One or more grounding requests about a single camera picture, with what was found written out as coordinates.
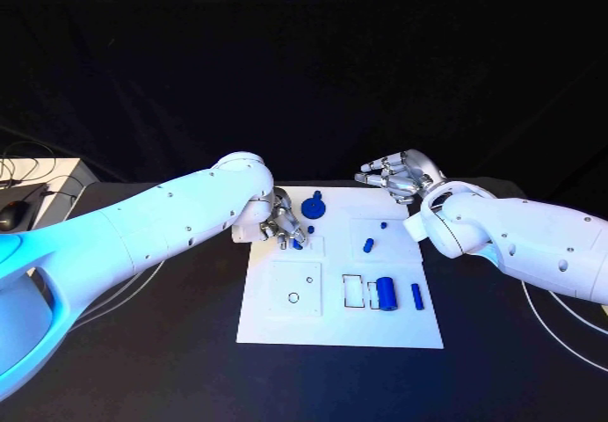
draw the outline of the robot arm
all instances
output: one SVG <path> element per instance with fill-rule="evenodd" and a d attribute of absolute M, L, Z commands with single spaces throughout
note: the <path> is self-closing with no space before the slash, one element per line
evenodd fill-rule
<path fill-rule="evenodd" d="M 381 169 L 382 175 L 368 174 Z M 385 187 L 399 203 L 412 202 L 417 193 L 424 197 L 420 213 L 404 222 L 415 241 L 428 237 L 450 258 L 479 255 L 535 286 L 608 303 L 605 220 L 532 200 L 500 200 L 479 186 L 447 182 L 414 149 L 371 162 L 362 171 L 355 179 Z"/>
<path fill-rule="evenodd" d="M 263 159 L 235 153 L 119 204 L 0 236 L 0 400 L 41 369 L 85 308 L 136 273 L 231 226 L 237 242 L 306 241 L 289 196 L 273 184 Z M 52 308 L 26 275 L 32 268 Z"/>

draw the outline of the robotic hand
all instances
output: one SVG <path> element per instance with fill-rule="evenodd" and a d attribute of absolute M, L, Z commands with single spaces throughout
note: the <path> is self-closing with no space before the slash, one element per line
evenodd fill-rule
<path fill-rule="evenodd" d="M 306 235 L 260 156 L 216 165 L 54 226 L 0 235 L 0 400 L 26 383 L 100 295 L 232 226 L 235 242 Z M 36 268 L 54 303 L 28 270 Z"/>
<path fill-rule="evenodd" d="M 448 182 L 415 149 L 362 166 L 355 180 L 389 191 L 399 204 L 423 197 L 404 222 L 415 241 L 430 238 L 450 258 L 490 260 L 499 270 L 557 293 L 608 303 L 608 222 L 585 213 Z"/>

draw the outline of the black tabletop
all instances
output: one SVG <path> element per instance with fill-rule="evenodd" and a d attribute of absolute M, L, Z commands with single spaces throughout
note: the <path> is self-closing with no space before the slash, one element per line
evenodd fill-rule
<path fill-rule="evenodd" d="M 509 182 L 476 183 L 497 196 L 522 195 Z M 150 186 L 90 186 L 72 216 Z M 519 282 L 483 258 L 448 259 L 428 240 L 421 248 L 444 350 L 238 344 L 250 245 L 234 244 L 228 231 L 172 258 L 131 301 L 70 333 L 0 403 L 0 419 L 607 420 L 608 374 L 544 330 Z M 607 365 L 608 338 L 546 292 L 532 287 L 531 294 L 564 341 Z M 598 305 L 568 303 L 608 328 Z"/>

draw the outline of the white cable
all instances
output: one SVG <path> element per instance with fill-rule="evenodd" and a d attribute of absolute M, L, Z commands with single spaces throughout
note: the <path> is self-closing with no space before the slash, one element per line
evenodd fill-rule
<path fill-rule="evenodd" d="M 159 266 L 155 269 L 155 272 L 150 274 L 149 279 L 143 282 L 143 284 L 140 285 L 140 287 L 137 288 L 137 290 L 131 293 L 131 295 L 127 297 L 127 299 L 124 299 L 123 302 L 120 302 L 117 305 L 114 305 L 111 308 L 106 309 L 101 313 L 98 313 L 97 316 L 93 316 L 91 318 L 85 319 L 81 323 L 75 324 L 72 326 L 72 328 L 70 329 L 68 332 L 74 331 L 78 329 L 78 327 L 81 327 L 84 324 L 90 323 L 94 319 L 98 319 L 101 316 L 104 316 L 108 312 L 114 311 L 142 291 L 142 289 L 146 287 L 146 285 L 149 284 L 150 280 L 155 278 L 155 275 L 157 274 L 159 270 L 162 269 L 162 266 L 165 264 L 165 261 L 162 261 L 162 263 L 159 264 Z"/>
<path fill-rule="evenodd" d="M 117 291 L 117 293 L 114 293 L 114 295 L 103 303 L 100 303 L 98 305 L 95 305 L 85 312 L 82 312 L 82 314 L 80 316 L 80 319 L 84 318 L 91 312 L 95 312 L 95 310 L 98 310 L 103 306 L 106 306 L 108 304 L 108 302 L 127 290 L 127 288 L 134 283 L 134 281 L 140 278 L 142 275 L 143 275 L 143 273 L 137 273 L 131 277 L 131 279 L 127 281 L 127 284 L 121 287 L 121 289 Z"/>
<path fill-rule="evenodd" d="M 577 316 L 577 318 L 580 319 L 580 321 L 590 325 L 598 332 L 603 332 L 604 334 L 608 335 L 608 330 L 605 330 L 604 328 L 598 327 L 597 325 L 594 325 L 571 308 L 569 306 L 564 303 L 564 301 L 561 300 L 561 298 L 558 297 L 558 295 L 555 295 L 554 292 L 549 292 L 551 295 L 554 296 L 554 299 L 559 302 L 561 306 Z"/>
<path fill-rule="evenodd" d="M 532 312 L 535 312 L 536 318 L 539 319 L 542 326 L 545 327 L 545 330 L 548 331 L 548 333 L 552 335 L 552 337 L 558 340 L 558 343 L 561 343 L 561 345 L 564 346 L 564 348 L 580 358 L 582 359 L 587 363 L 590 363 L 591 365 L 594 365 L 598 369 L 601 369 L 604 372 L 608 372 L 608 368 L 600 366 L 595 362 L 591 362 L 582 355 L 580 355 L 572 349 L 571 347 L 564 343 L 564 341 L 561 341 L 561 338 L 555 335 L 554 331 L 551 330 L 551 328 L 548 327 L 548 325 L 545 324 L 545 321 L 541 318 L 539 312 L 536 311 L 535 308 L 535 304 L 532 303 L 532 300 L 529 298 L 529 290 L 526 289 L 526 283 L 522 281 L 522 287 L 523 287 L 523 293 L 526 294 L 526 298 L 529 299 L 529 306 L 532 307 Z"/>

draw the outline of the computer mouse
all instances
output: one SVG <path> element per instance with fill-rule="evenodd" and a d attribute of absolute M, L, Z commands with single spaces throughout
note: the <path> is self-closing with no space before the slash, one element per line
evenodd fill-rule
<path fill-rule="evenodd" d="M 23 220 L 29 209 L 29 204 L 23 200 L 9 202 L 3 209 L 0 209 L 0 230 L 10 231 Z"/>

